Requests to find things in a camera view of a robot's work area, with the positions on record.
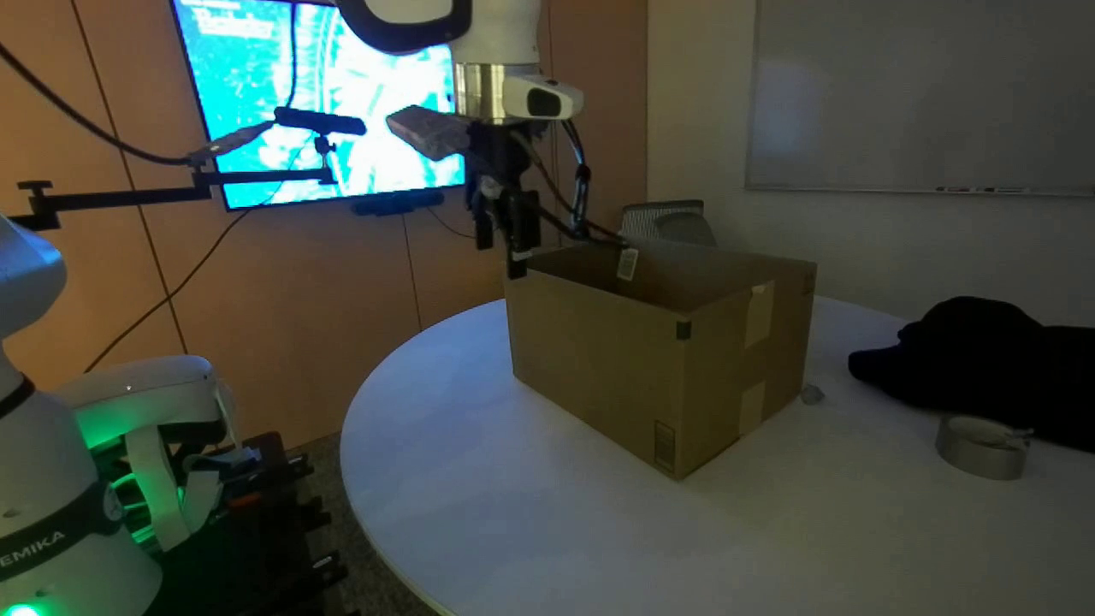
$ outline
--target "white wall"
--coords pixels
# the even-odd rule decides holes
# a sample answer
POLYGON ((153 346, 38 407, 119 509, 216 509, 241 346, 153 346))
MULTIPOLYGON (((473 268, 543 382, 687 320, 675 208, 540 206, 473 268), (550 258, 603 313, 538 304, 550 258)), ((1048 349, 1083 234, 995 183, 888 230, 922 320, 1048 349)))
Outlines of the white wall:
POLYGON ((699 196, 725 242, 817 258, 822 294, 1095 326, 1095 203, 745 192, 754 20, 756 0, 649 2, 649 198, 699 196))

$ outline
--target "screen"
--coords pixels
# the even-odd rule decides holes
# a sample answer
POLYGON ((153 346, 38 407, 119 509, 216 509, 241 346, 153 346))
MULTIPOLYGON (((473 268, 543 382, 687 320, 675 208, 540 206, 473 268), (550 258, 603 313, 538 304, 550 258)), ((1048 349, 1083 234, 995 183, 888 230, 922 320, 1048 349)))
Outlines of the screen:
POLYGON ((314 171, 322 180, 224 183, 227 208, 353 203, 371 212, 440 203, 467 180, 459 153, 420 158, 387 128, 404 104, 451 112, 451 51, 383 55, 364 45, 337 5, 276 0, 170 0, 210 140, 274 119, 276 109, 337 112, 367 123, 364 135, 271 125, 241 150, 216 158, 216 171, 314 171))

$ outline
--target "dark floor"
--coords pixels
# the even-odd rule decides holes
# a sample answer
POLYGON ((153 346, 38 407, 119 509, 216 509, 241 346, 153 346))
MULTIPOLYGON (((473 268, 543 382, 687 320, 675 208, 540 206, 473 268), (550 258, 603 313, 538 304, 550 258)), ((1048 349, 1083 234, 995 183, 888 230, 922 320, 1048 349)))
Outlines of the dark floor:
POLYGON ((299 449, 313 460, 300 500, 322 497, 332 523, 308 534, 313 553, 340 550, 348 578, 329 588, 332 616, 434 616, 372 550, 344 497, 340 434, 299 449))

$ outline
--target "wire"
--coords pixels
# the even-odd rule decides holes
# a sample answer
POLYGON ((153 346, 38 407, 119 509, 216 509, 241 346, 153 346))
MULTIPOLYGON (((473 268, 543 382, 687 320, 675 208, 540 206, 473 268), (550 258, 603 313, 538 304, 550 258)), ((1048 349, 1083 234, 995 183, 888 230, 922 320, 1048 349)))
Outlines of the wire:
MULTIPOLYGON (((533 159, 533 168, 540 171, 540 176, 547 180, 547 192, 555 196, 555 203, 568 212, 568 215, 578 215, 578 208, 563 196, 563 183, 555 180, 555 173, 547 171, 540 150, 523 135, 523 134, 513 134, 513 140, 529 150, 529 158, 533 159)), ((563 232, 575 234, 575 230, 568 230, 559 215, 550 215, 547 208, 540 208, 540 215, 559 224, 563 232)), ((622 242, 620 232, 587 217, 588 230, 603 232, 610 242, 622 242)))
POLYGON ((459 238, 470 238, 470 242, 477 242, 477 234, 473 232, 467 232, 467 230, 459 230, 459 224, 451 224, 442 212, 434 212, 433 206, 425 208, 449 234, 459 234, 459 238))
POLYGON ((410 277, 410 297, 413 297, 413 326, 420 333, 420 289, 417 289, 417 271, 413 271, 413 248, 410 248, 410 230, 409 230, 409 215, 402 215, 404 224, 404 258, 409 258, 409 277, 410 277))
MULTIPOLYGON (((94 64, 95 92, 100 92, 100 101, 103 101, 103 109, 105 109, 105 125, 110 125, 110 134, 119 134, 119 128, 118 128, 112 104, 110 104, 110 96, 105 96, 105 82, 103 82, 95 51, 94 51, 94 36, 88 36, 88 28, 85 28, 85 20, 84 20, 84 9, 78 9, 75 0, 68 0, 68 5, 72 5, 72 17, 75 17, 75 28, 78 28, 84 51, 88 55, 88 64, 94 64)), ((129 158, 127 158, 122 150, 118 150, 118 158, 119 158, 119 168, 122 168, 122 173, 127 173, 129 192, 138 192, 138 176, 133 176, 129 158)), ((143 242, 148 242, 148 248, 151 248, 151 262, 153 262, 153 271, 159 271, 159 279, 162 279, 162 288, 167 289, 167 272, 164 272, 164 262, 162 262, 162 252, 159 252, 159 238, 153 238, 151 221, 148 221, 148 215, 143 215, 141 206, 138 206, 138 217, 141 217, 141 232, 143 232, 143 242)), ((170 304, 170 326, 176 326, 180 346, 188 349, 176 304, 170 304)))
POLYGON ((587 221, 588 217, 588 180, 591 180, 587 144, 583 144, 575 119, 563 119, 563 128, 568 134, 571 150, 575 150, 575 215, 578 215, 578 221, 587 221))
POLYGON ((197 277, 198 271, 211 258, 211 252, 231 238, 231 232, 251 215, 237 215, 232 221, 227 221, 227 230, 218 230, 218 234, 211 238, 211 246, 198 257, 198 262, 148 311, 141 311, 141 319, 133 319, 119 334, 112 334, 100 355, 84 369, 94 374, 122 337, 129 337, 151 313, 159 313, 167 301, 176 301, 197 277))
POLYGON ((188 158, 162 158, 162 153, 151 153, 151 150, 141 150, 112 134, 105 134, 103 125, 95 125, 94 119, 85 119, 75 104, 68 104, 53 86, 46 86, 7 45, 0 45, 0 59, 38 92, 46 96, 53 104, 59 104, 72 123, 78 123, 84 128, 88 128, 94 135, 133 153, 133 158, 143 158, 151 164, 192 164, 188 158))
POLYGON ((300 20, 300 2, 288 2, 288 96, 283 104, 295 104, 299 98, 299 70, 300 70, 300 42, 299 42, 299 20, 300 20))

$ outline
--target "black bag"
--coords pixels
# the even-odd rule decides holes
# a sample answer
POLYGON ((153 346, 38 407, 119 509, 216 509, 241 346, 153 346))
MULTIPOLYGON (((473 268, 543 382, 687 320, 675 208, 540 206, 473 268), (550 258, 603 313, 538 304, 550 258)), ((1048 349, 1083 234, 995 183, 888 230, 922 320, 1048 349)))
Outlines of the black bag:
POLYGON ((1048 327, 1005 301, 951 297, 905 326, 897 346, 851 351, 848 369, 905 403, 1095 450, 1095 327, 1048 327))

